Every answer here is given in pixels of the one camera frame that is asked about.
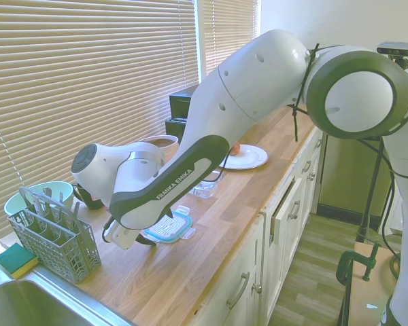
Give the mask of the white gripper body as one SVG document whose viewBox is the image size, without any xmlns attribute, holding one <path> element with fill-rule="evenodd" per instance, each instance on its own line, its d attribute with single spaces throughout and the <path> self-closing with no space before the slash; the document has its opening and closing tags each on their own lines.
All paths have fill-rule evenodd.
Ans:
<svg viewBox="0 0 408 326">
<path fill-rule="evenodd" d="M 130 249 L 139 234 L 139 230 L 124 228 L 117 221 L 113 221 L 106 231 L 104 231 L 106 241 L 114 243 L 122 250 Z"/>
</svg>

